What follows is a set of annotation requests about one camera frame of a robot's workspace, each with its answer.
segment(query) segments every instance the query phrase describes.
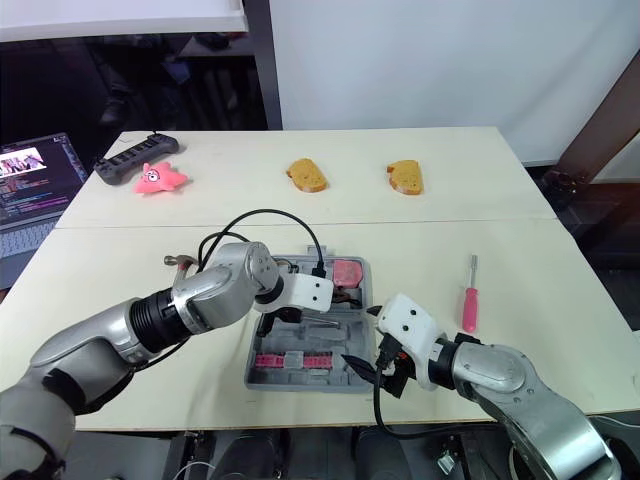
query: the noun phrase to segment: laptop keyboard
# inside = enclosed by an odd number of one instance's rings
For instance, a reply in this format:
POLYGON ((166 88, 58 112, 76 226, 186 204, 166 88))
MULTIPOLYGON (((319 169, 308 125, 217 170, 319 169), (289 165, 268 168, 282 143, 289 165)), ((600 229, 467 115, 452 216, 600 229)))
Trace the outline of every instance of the laptop keyboard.
POLYGON ((19 253, 37 250, 47 238, 49 232, 56 226, 56 222, 41 223, 32 227, 25 227, 13 232, 0 232, 0 258, 10 257, 19 253))

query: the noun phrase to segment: screwdriver handle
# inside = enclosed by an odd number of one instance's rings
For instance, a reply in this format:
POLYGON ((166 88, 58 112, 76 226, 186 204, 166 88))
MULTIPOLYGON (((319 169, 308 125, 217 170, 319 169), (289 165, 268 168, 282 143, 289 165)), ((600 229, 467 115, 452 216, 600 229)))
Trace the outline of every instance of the screwdriver handle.
POLYGON ((476 331, 478 322, 478 290, 467 288, 464 295, 464 310, 462 311, 462 328, 465 332, 476 331))

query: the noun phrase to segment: toast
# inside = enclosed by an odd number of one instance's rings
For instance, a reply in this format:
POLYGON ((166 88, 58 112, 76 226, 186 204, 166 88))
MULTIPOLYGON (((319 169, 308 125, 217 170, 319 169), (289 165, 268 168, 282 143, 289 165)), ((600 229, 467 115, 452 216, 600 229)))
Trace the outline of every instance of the toast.
POLYGON ((387 166, 389 183, 405 195, 420 195, 424 191, 420 164, 415 160, 400 160, 387 166))
POLYGON ((287 175, 293 180, 298 190, 307 193, 320 192, 327 188, 327 179, 310 158, 301 158, 291 164, 287 175))

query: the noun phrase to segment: red screwdriver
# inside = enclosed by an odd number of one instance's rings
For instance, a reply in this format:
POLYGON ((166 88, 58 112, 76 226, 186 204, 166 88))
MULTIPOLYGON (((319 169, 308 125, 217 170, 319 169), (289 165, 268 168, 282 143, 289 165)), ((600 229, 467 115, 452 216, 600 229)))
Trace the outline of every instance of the red screwdriver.
POLYGON ((478 323, 478 290, 476 289, 476 270, 478 269, 478 256, 471 255, 471 275, 469 287, 464 294, 464 310, 462 311, 462 328, 465 332, 476 331, 478 323))

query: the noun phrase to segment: gray plastic tray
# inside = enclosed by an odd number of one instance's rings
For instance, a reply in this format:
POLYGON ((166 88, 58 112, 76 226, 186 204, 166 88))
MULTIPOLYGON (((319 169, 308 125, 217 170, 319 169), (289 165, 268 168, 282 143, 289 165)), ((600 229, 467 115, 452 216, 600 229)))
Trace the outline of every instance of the gray plastic tray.
MULTIPOLYGON (((297 265, 299 273, 311 274, 316 264, 315 255, 275 255, 297 265)), ((347 367, 342 354, 355 355, 369 362, 374 353, 372 322, 365 310, 371 299, 371 273, 360 257, 327 257, 325 270, 328 279, 333 279, 335 260, 351 260, 360 263, 363 277, 358 288, 345 289, 352 298, 361 301, 362 307, 349 303, 331 304, 326 313, 304 310, 302 322, 285 323, 276 319, 273 330, 265 338, 255 335, 260 318, 254 326, 253 341, 245 371, 245 384, 254 390, 276 391, 320 391, 328 393, 367 393, 371 384, 362 380, 347 367), (334 326, 321 321, 337 322, 334 326), (256 367, 258 354, 284 355, 283 368, 256 367), (331 369, 300 368, 304 354, 327 354, 331 356, 331 369)), ((280 267, 286 272, 288 266, 280 267)))

